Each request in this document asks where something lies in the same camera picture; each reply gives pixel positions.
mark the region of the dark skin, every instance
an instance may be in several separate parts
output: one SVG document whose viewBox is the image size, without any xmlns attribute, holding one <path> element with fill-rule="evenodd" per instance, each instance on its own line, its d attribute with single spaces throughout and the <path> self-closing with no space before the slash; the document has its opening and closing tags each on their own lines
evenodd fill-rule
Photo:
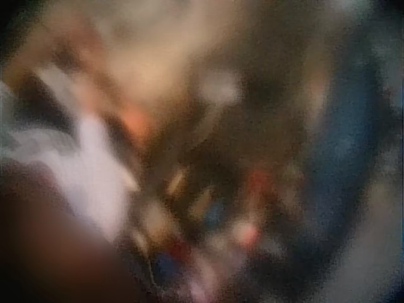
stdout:
<svg viewBox="0 0 404 303">
<path fill-rule="evenodd" d="M 2 266 L 16 294 L 49 302 L 156 302 L 114 249 L 72 216 L 44 167 L 2 165 Z"/>
</svg>

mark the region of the red object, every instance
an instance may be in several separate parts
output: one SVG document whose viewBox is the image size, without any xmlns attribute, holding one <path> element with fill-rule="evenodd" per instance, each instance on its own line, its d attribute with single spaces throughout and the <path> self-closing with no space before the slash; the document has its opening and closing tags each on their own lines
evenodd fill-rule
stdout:
<svg viewBox="0 0 404 303">
<path fill-rule="evenodd" d="M 247 178 L 247 190 L 251 195 L 275 194 L 275 183 L 271 174 L 253 170 Z"/>
<path fill-rule="evenodd" d="M 191 255 L 190 247 L 183 241 L 174 240 L 167 248 L 167 252 L 177 261 L 185 263 Z"/>
</svg>

